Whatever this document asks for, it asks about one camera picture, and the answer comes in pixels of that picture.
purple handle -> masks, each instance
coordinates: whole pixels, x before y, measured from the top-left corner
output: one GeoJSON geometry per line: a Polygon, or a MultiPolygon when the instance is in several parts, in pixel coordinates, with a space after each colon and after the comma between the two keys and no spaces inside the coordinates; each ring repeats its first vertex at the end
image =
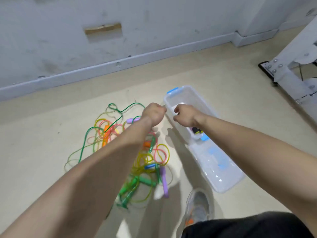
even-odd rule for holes
{"type": "Polygon", "coordinates": [[[167,187],[167,182],[166,182],[166,169],[164,166],[160,166],[159,168],[161,177],[162,177],[162,184],[163,184],[163,190],[164,190],[164,197],[168,198],[168,187],[167,187]]]}
{"type": "MultiPolygon", "coordinates": [[[[135,122],[135,121],[138,121],[139,119],[140,119],[140,117],[135,118],[134,122],[135,122]]],[[[132,124],[132,121],[133,121],[133,118],[127,119],[127,120],[126,120],[126,123],[127,123],[127,124],[132,124]]]]}

baseboard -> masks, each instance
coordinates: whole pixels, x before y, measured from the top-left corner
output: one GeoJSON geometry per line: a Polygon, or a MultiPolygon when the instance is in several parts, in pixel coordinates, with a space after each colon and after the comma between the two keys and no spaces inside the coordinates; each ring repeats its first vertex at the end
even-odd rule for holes
{"type": "Polygon", "coordinates": [[[278,29],[274,29],[271,31],[258,33],[258,34],[254,34],[254,35],[246,36],[246,37],[242,37],[238,32],[235,32],[235,36],[234,36],[234,39],[232,42],[236,47],[241,47],[241,46],[245,46],[245,45],[249,45],[252,43],[256,43],[256,42],[270,39],[270,38],[274,37],[274,35],[277,32],[278,32],[278,29]]]}
{"type": "Polygon", "coordinates": [[[314,18],[315,18],[315,16],[308,16],[308,17],[305,17],[303,19],[299,19],[299,20],[295,20],[295,21],[286,21],[286,22],[284,22],[284,23],[282,23],[280,25],[279,30],[280,31],[284,31],[284,30],[287,30],[287,29],[291,29],[291,28],[307,25],[314,18]]]}
{"type": "Polygon", "coordinates": [[[35,91],[44,90],[72,82],[77,82],[127,68],[136,67],[149,62],[154,62],[160,59],[169,58],[193,51],[198,51],[208,47],[217,46],[227,42],[233,42],[235,46],[244,46],[255,42],[263,41],[272,38],[277,30],[268,31],[252,36],[241,37],[237,32],[217,37],[204,39],[201,41],[186,43],[175,47],[168,47],[162,50],[149,52],[141,55],[132,56],[129,58],[119,59],[99,65],[94,65],[88,68],[57,74],[49,77],[44,77],[24,83],[14,84],[0,88],[0,101],[8,100],[14,97],[26,95],[35,91]]]}

black wire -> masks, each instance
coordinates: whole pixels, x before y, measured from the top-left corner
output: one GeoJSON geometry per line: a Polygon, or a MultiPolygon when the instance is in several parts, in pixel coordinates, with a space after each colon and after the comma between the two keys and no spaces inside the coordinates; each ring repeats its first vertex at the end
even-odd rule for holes
{"type": "Polygon", "coordinates": [[[300,64],[300,63],[299,63],[299,72],[300,72],[301,80],[304,81],[304,79],[303,79],[303,74],[302,74],[302,72],[301,72],[301,64],[300,64]]]}

storage bin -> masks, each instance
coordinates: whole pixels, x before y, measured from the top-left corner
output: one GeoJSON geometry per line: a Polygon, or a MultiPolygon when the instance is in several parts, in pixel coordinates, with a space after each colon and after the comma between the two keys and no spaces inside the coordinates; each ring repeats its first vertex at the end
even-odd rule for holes
{"type": "Polygon", "coordinates": [[[205,100],[191,86],[174,88],[164,97],[166,115],[188,144],[188,149],[199,165],[203,176],[219,193],[224,193],[244,178],[242,170],[204,133],[194,134],[191,128],[181,126],[173,120],[178,104],[193,105],[199,111],[217,117],[205,100]]]}

white metal leg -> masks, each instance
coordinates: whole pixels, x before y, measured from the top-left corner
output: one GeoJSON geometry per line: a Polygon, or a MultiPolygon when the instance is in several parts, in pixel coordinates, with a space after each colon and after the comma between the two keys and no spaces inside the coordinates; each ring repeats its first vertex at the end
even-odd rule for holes
{"type": "Polygon", "coordinates": [[[300,80],[290,69],[292,62],[309,64],[317,59],[317,17],[270,62],[259,66],[317,122],[317,79],[300,80]]]}

